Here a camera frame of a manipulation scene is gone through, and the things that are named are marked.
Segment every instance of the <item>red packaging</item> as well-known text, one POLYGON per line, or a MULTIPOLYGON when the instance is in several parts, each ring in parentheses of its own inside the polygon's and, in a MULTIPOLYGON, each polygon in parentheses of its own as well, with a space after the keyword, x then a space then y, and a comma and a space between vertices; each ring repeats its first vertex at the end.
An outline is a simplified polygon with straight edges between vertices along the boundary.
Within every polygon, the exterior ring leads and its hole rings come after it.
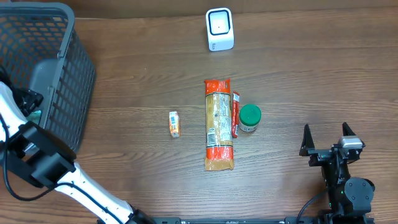
POLYGON ((230 80, 205 80, 205 170, 234 169, 230 80))
POLYGON ((238 92, 233 93, 233 104, 232 104, 232 137, 238 137, 238 123, 239 123, 239 98, 238 92))

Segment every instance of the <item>small jar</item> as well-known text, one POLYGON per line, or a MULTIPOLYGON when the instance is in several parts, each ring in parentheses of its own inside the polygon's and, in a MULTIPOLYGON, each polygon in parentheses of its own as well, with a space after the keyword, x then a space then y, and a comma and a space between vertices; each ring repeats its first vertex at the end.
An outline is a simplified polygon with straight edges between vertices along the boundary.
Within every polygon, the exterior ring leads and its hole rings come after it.
POLYGON ((256 130, 260 123, 261 110, 256 105, 245 105, 239 112, 239 127, 242 131, 251 132, 256 130))

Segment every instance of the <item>small box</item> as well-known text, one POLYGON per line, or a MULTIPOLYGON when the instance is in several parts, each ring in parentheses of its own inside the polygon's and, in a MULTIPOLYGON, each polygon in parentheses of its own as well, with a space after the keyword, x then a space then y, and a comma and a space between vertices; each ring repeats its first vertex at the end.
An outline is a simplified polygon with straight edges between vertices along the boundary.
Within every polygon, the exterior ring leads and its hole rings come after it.
POLYGON ((229 9, 210 9, 206 13, 207 38, 211 51, 229 50, 234 47, 234 27, 229 9))
POLYGON ((178 138, 181 135, 180 129, 180 117, 176 111, 172 111, 169 113, 169 127, 170 134, 173 138, 178 138))

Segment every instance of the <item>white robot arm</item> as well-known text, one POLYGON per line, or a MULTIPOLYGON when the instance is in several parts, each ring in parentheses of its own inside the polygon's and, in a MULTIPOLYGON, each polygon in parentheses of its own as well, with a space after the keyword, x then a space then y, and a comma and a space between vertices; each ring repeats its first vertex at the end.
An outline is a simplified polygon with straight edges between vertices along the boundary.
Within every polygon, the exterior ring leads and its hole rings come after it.
MULTIPOLYGON (((66 147, 66 145, 60 143, 59 139, 58 141, 54 141, 52 138, 55 138, 55 136, 31 122, 28 123, 13 99, 12 91, 3 82, 0 82, 0 94, 0 115, 2 116, 2 122, 5 122, 6 125, 6 129, 0 131, 0 142, 6 142, 6 131, 9 133, 9 141, 24 142, 32 140, 27 139, 23 134, 23 131, 29 126, 29 135, 34 136, 30 138, 35 138, 35 136, 40 134, 39 141, 35 142, 36 140, 33 140, 30 141, 29 144, 36 144, 39 148, 44 148, 41 144, 48 145, 48 149, 44 149, 44 151, 39 154, 32 156, 34 160, 28 162, 29 166, 25 167, 27 169, 26 171, 17 170, 17 172, 14 172, 16 171, 15 169, 19 169, 18 167, 13 167, 14 170, 10 169, 11 171, 17 175, 19 172, 24 174, 28 172, 29 178, 33 177, 30 179, 30 182, 33 182, 36 187, 46 186, 48 188, 54 188, 56 191, 74 198, 77 202, 100 217, 103 223, 125 224, 134 222, 153 224, 152 220, 141 211, 135 210, 127 202, 113 196, 102 188, 100 184, 91 179, 81 169, 77 162, 73 162, 73 156, 75 157, 74 153, 66 147), (43 143, 41 138, 48 136, 52 137, 46 140, 47 143, 43 143), (59 151, 51 151, 54 147, 57 147, 59 151), (48 176, 53 176, 54 172, 51 175, 49 175, 49 172, 51 172, 51 169, 61 167, 57 164, 58 162, 63 165, 69 163, 65 165, 65 167, 68 167, 68 170, 66 170, 66 172, 55 172, 58 177, 51 183, 48 176)), ((10 144, 7 145, 10 146, 9 149, 3 147, 3 152, 7 153, 7 161, 9 162, 9 166, 12 167, 12 160, 17 159, 12 153, 18 150, 21 152, 24 151, 24 149, 14 149, 11 148, 10 144)))

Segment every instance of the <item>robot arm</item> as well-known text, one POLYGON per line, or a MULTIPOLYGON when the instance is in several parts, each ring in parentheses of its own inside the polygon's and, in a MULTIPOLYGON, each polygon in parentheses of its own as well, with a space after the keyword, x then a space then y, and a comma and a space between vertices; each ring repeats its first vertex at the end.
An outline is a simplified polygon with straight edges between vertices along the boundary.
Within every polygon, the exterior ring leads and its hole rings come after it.
POLYGON ((310 127, 304 128, 300 156, 309 156, 309 166, 320 166, 328 189, 330 210, 319 213, 319 223, 368 223, 375 187, 368 180, 351 177, 348 164, 359 160, 365 143, 343 123, 343 136, 330 149, 315 149, 310 127))
POLYGON ((8 147, 3 148, 2 153, 7 153, 6 168, 10 171, 35 187, 48 187, 74 198, 100 217, 103 223, 153 224, 147 215, 91 179, 74 162, 76 155, 65 143, 27 121, 15 104, 12 91, 3 82, 0 82, 0 115, 7 126, 7 130, 0 132, 0 142, 5 142, 6 131, 9 133, 8 147), (39 151, 24 162, 24 149, 30 144, 35 144, 39 151))

